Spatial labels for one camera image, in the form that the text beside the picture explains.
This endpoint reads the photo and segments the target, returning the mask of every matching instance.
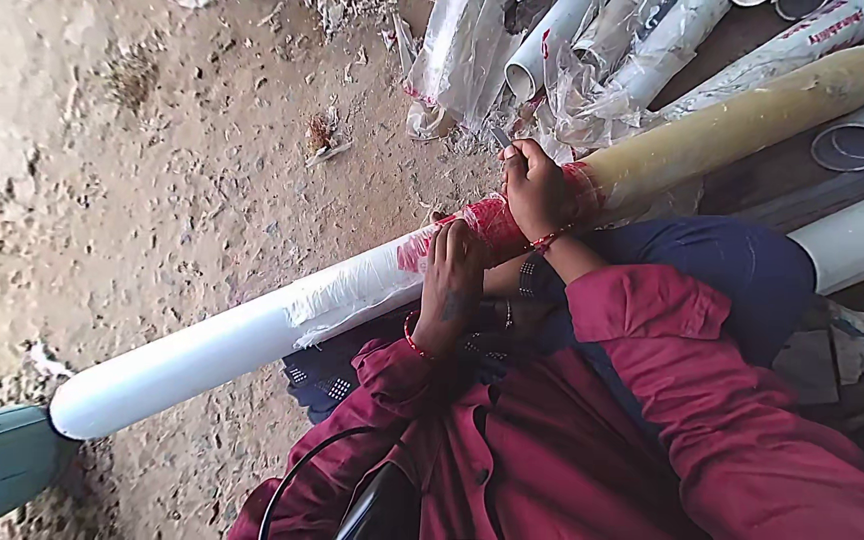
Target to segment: sandy ground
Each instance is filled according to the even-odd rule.
[[[486,155],[404,135],[391,25],[361,16],[326,42],[299,1],[258,25],[276,4],[0,0],[0,406],[28,398],[30,341],[81,370],[497,186]],[[419,36],[430,8],[402,6]],[[306,170],[330,105],[353,146]],[[222,537],[309,428],[269,361],[87,445],[71,496],[0,537]]]

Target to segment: maroon shirt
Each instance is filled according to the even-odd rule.
[[[422,538],[864,538],[864,454],[789,412],[770,371],[721,333],[729,300],[670,266],[612,266],[566,289],[575,336],[599,342],[662,426],[655,459],[593,368],[564,350],[450,399],[454,360],[404,340],[352,361],[361,386],[313,427],[290,467],[329,436],[274,512],[273,538],[331,538],[385,460],[422,491]],[[417,464],[402,458],[401,437]],[[278,486],[263,482],[228,533],[255,540]]]

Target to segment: wrist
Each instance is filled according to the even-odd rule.
[[[549,235],[559,231],[561,227],[552,225],[552,224],[542,224],[534,227],[528,227],[527,229],[522,229],[522,235],[525,236],[525,240],[528,240],[529,243],[533,243],[548,237]]]
[[[447,332],[424,324],[422,316],[419,316],[418,322],[415,323],[415,329],[409,334],[409,338],[412,339],[412,343],[418,350],[434,359],[451,353],[455,349],[456,341],[458,341],[458,336],[449,335]]]

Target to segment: pipe opening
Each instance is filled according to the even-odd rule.
[[[828,128],[812,141],[812,157],[833,171],[864,170],[864,125]]]
[[[530,100],[536,95],[536,82],[532,80],[532,74],[517,63],[510,63],[505,68],[505,80],[515,97],[522,101]]]

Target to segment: black cable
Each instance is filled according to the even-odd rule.
[[[358,436],[359,434],[367,434],[370,432],[374,432],[376,430],[375,427],[371,425],[359,425],[358,427],[351,427],[344,431],[339,431],[338,433],[332,435],[331,437],[321,441],[316,445],[315,448],[312,448],[304,455],[300,460],[298,460],[292,469],[285,474],[285,477],[282,478],[282,482],[279,483],[278,487],[275,488],[275,492],[271,495],[271,499],[269,500],[269,505],[265,507],[265,515],[262,516],[262,523],[258,527],[258,540],[265,540],[269,536],[269,527],[272,524],[272,510],[275,508],[276,504],[279,503],[279,499],[282,498],[282,492],[285,491],[285,487],[289,485],[292,480],[296,477],[296,474],[299,472],[299,469],[302,468],[303,465],[308,463],[309,460],[318,455],[319,452],[326,449],[326,447],[330,446],[330,444],[340,441],[346,437]],[[405,450],[406,453],[409,454],[409,461],[412,462],[413,467],[415,467],[415,460],[412,458],[411,452],[409,452],[409,448],[406,448],[404,444],[402,444],[402,440],[395,441],[395,446],[399,446]]]

